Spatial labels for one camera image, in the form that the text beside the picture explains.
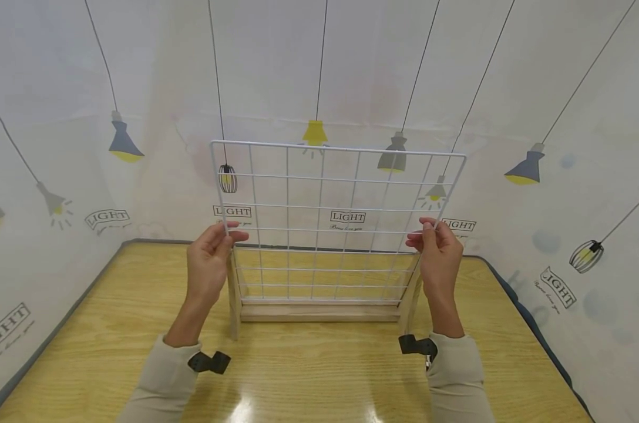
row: black clip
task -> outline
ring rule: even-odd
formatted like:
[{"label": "black clip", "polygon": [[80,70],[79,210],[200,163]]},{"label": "black clip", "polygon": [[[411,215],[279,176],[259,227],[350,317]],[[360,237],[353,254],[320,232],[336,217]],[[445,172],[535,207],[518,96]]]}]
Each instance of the black clip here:
[{"label": "black clip", "polygon": [[402,335],[399,338],[399,348],[403,354],[429,355],[430,361],[437,356],[437,346],[430,338],[418,339],[414,335]]},{"label": "black clip", "polygon": [[226,372],[226,368],[230,363],[230,357],[223,354],[221,351],[214,352],[213,357],[209,357],[202,351],[192,356],[189,360],[189,367],[192,370],[201,373],[202,371],[213,371],[217,374],[223,374]]}]

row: wooden stand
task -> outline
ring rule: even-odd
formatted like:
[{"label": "wooden stand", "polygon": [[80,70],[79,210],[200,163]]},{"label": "wooden stand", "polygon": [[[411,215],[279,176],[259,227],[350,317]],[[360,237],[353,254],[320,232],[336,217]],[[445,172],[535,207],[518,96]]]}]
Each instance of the wooden stand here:
[{"label": "wooden stand", "polygon": [[238,339],[243,321],[390,321],[399,322],[400,334],[408,334],[422,286],[420,258],[420,254],[412,256],[408,271],[400,280],[400,285],[406,286],[406,289],[399,304],[383,304],[378,300],[266,300],[244,303],[240,294],[240,290],[245,288],[244,277],[238,271],[235,254],[231,254],[227,263],[230,337]]}]

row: beige sleeve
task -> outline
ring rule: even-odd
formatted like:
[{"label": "beige sleeve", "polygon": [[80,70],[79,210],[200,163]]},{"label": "beige sleeve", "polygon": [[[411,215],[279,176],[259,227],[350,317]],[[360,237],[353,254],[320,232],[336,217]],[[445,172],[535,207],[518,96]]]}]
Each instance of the beige sleeve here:
[{"label": "beige sleeve", "polygon": [[178,423],[195,388],[197,373],[187,362],[202,344],[173,348],[159,335],[141,371],[138,386],[118,423]]},{"label": "beige sleeve", "polygon": [[484,370],[475,340],[431,333],[437,356],[428,369],[435,423],[495,422],[484,392]]}]

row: wire mesh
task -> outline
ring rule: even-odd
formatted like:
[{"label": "wire mesh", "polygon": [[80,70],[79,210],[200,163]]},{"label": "wire mesh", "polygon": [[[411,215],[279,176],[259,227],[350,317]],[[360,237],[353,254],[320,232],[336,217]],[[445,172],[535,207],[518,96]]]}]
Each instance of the wire mesh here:
[{"label": "wire mesh", "polygon": [[406,234],[421,228],[419,217],[441,219],[466,161],[450,153],[214,140],[216,181],[223,146],[243,173],[236,192],[218,192],[214,214],[249,232],[234,251],[244,303],[399,304],[416,257]]}]

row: backdrop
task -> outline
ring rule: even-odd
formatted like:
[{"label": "backdrop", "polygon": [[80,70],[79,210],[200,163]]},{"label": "backdrop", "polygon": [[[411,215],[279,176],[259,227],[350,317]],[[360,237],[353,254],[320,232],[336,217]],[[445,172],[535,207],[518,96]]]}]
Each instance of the backdrop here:
[{"label": "backdrop", "polygon": [[[466,254],[512,286],[597,422],[639,422],[639,0],[0,0],[0,398],[121,242],[195,239],[218,190],[252,202],[251,178],[214,178],[211,139],[386,148],[396,131],[468,155],[445,213]],[[351,160],[298,150],[290,171]],[[426,181],[457,170],[433,161]],[[359,172],[389,177],[378,156]],[[425,214],[446,195],[423,194],[388,201]]]}]

